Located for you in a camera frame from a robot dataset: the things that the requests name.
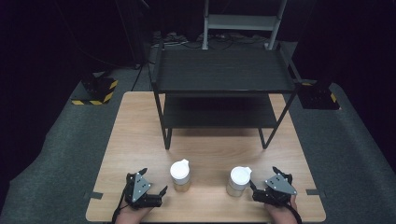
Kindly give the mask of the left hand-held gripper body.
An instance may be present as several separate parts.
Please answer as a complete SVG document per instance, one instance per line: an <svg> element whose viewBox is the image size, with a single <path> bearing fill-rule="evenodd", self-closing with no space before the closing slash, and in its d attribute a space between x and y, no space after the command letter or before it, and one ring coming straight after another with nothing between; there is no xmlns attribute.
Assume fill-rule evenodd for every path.
<svg viewBox="0 0 396 224"><path fill-rule="evenodd" d="M128 174L124 188L124 201L133 209L161 207L163 192L148 194L151 184L140 174Z"/></svg>

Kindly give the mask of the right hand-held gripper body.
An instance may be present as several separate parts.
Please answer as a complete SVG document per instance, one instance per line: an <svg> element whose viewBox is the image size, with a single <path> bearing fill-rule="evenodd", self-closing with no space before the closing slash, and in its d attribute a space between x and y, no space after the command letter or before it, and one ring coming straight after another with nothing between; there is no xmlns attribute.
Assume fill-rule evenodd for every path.
<svg viewBox="0 0 396 224"><path fill-rule="evenodd" d="M297 194L296 188L289 179L282 175L274 175L264 181L265 189L253 191L252 199L255 202L267 203L275 206L285 206L292 195Z"/></svg>

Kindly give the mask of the white-lidded jar with pale filling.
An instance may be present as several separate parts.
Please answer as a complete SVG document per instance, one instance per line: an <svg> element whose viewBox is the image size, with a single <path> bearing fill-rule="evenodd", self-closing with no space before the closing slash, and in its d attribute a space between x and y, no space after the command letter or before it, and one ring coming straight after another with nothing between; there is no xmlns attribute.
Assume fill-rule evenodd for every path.
<svg viewBox="0 0 396 224"><path fill-rule="evenodd" d="M227 193L233 197L240 197L249 184L251 173L252 171L249 167L234 167L230 172L226 186Z"/></svg>

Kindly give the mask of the white-lidded jar with orange filling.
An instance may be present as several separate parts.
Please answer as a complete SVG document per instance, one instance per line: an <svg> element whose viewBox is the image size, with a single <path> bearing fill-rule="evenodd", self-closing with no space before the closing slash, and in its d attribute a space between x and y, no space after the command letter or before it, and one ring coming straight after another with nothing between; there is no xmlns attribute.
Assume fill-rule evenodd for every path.
<svg viewBox="0 0 396 224"><path fill-rule="evenodd" d="M188 160L174 162L170 167L170 175L176 191L184 192L190 188L190 162Z"/></svg>

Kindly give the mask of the black two-tier shelf rack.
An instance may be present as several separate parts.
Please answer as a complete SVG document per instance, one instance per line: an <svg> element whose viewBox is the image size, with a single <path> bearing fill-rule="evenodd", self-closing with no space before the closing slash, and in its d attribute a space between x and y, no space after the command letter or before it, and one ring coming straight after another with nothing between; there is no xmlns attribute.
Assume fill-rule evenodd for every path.
<svg viewBox="0 0 396 224"><path fill-rule="evenodd" d="M291 57L264 49L167 50L149 75L164 147L174 129L256 129L268 148L302 87Z"/></svg>

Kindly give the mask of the person's right hand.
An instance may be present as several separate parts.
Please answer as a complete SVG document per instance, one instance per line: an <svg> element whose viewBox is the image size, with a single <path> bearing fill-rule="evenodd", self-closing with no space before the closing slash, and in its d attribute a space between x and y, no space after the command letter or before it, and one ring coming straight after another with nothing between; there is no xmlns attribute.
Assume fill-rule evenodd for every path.
<svg viewBox="0 0 396 224"><path fill-rule="evenodd" d="M264 208L275 224L298 224L293 213L286 207L276 207L266 203Z"/></svg>

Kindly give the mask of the person's left hand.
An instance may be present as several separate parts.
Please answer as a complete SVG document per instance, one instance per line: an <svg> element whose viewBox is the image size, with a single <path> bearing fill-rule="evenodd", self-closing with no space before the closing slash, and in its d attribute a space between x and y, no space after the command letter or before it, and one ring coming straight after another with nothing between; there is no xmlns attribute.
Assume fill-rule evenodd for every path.
<svg viewBox="0 0 396 224"><path fill-rule="evenodd" d="M140 224L152 211L152 207L132 209L126 202L120 204L120 212L116 215L115 224Z"/></svg>

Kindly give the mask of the grey tape strip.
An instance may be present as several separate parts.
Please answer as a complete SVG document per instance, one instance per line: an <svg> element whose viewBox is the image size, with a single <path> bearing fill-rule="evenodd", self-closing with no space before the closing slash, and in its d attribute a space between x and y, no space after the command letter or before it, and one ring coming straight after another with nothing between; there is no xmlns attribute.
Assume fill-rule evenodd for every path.
<svg viewBox="0 0 396 224"><path fill-rule="evenodd" d="M306 189L305 192L307 195L318 195L320 198L327 197L325 191L320 189Z"/></svg>
<svg viewBox="0 0 396 224"><path fill-rule="evenodd" d="M102 197L103 194L101 192L95 192L95 191L86 191L83 195L84 200L90 200L90 199L101 200Z"/></svg>

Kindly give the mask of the black yellow-striped stand base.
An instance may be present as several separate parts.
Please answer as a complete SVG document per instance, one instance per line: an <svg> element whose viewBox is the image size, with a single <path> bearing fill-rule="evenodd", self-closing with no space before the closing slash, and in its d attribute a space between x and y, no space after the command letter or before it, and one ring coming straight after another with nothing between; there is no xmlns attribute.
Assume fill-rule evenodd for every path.
<svg viewBox="0 0 396 224"><path fill-rule="evenodd" d="M304 109L338 110L340 105L330 90L329 81L303 81L298 92Z"/></svg>
<svg viewBox="0 0 396 224"><path fill-rule="evenodd" d="M105 105L113 96L118 81L112 77L81 80L71 94L72 105Z"/></svg>

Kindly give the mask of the grey metal stand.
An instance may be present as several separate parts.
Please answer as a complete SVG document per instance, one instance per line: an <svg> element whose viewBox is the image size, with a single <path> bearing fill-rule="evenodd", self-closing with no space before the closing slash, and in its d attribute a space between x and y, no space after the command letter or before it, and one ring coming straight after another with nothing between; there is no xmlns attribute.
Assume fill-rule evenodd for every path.
<svg viewBox="0 0 396 224"><path fill-rule="evenodd" d="M264 44L265 48L272 50L277 32L282 22L283 13L288 0L280 0L278 12L275 16L248 16L248 15L220 15L209 13L209 0L205 0L204 9L204 33L202 49L208 49L208 31L220 30L246 30L246 31L270 31L269 41Z"/></svg>

